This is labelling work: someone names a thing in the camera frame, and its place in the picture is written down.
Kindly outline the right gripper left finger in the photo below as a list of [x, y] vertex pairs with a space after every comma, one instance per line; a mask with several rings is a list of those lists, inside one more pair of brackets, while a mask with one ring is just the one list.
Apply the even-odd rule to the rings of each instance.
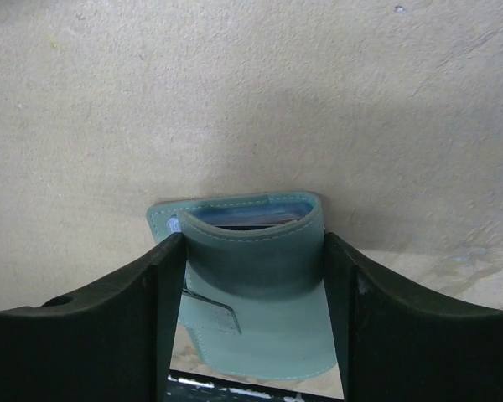
[[0, 401], [161, 401], [184, 284], [170, 235], [40, 307], [0, 311]]

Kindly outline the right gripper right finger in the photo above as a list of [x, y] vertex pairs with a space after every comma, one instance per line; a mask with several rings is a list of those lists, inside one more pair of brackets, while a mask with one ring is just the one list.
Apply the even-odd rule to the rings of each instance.
[[503, 401], [503, 310], [445, 296], [324, 238], [324, 287], [348, 401]]

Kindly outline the green card holder wallet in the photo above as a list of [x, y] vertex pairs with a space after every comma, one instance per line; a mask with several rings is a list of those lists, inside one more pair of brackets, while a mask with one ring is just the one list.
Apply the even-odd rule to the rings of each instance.
[[150, 207], [146, 218], [156, 242], [185, 237], [179, 323], [204, 364], [269, 380], [307, 379], [334, 367], [316, 195], [173, 201]]

